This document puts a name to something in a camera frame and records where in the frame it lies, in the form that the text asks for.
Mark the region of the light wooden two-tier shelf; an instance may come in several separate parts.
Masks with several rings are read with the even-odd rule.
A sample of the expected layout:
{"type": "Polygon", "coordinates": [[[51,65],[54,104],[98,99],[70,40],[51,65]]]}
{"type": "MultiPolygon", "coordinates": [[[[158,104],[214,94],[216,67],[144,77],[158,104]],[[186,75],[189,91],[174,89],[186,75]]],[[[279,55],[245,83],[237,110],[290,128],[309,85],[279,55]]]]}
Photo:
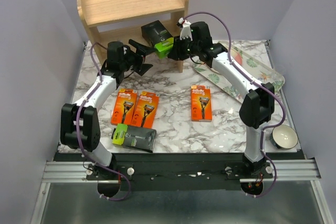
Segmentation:
{"type": "Polygon", "coordinates": [[[99,26],[169,14],[170,19],[162,21],[162,24],[173,36],[177,36],[180,29],[176,23],[179,18],[187,15],[188,2],[189,0],[77,0],[77,10],[91,43],[107,45],[118,40],[126,44],[129,39],[145,42],[140,25],[103,32],[98,30],[99,26]]]}

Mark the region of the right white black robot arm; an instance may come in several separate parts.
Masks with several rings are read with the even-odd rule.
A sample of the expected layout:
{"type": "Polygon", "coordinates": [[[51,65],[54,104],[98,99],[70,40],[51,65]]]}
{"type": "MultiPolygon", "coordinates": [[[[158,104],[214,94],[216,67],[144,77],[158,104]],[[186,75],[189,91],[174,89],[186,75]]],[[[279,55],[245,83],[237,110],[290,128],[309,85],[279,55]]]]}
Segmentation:
{"type": "Polygon", "coordinates": [[[241,171],[246,177],[255,177],[266,162],[263,129],[275,110],[274,86],[263,84],[248,73],[230,55],[230,48],[213,43],[207,23],[190,23],[180,18],[177,25],[180,34],[174,37],[168,58],[182,61],[198,57],[200,62],[224,76],[242,97],[239,116],[246,125],[246,148],[241,171]]]}

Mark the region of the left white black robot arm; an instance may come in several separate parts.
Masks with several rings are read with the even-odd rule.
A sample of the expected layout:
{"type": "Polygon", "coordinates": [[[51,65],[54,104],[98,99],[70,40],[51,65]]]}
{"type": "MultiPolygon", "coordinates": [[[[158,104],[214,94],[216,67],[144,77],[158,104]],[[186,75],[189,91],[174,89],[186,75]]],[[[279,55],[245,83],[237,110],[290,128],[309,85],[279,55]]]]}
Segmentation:
{"type": "Polygon", "coordinates": [[[107,59],[96,67],[94,84],[75,103],[66,103],[61,108],[60,141],[69,148],[81,150],[85,158],[99,167],[98,173],[104,179],[112,179],[117,170],[113,154],[100,142],[98,112],[125,79],[126,72],[142,76],[152,67],[145,63],[145,58],[155,49],[132,39],[127,45],[120,41],[109,42],[104,49],[107,59]]]}

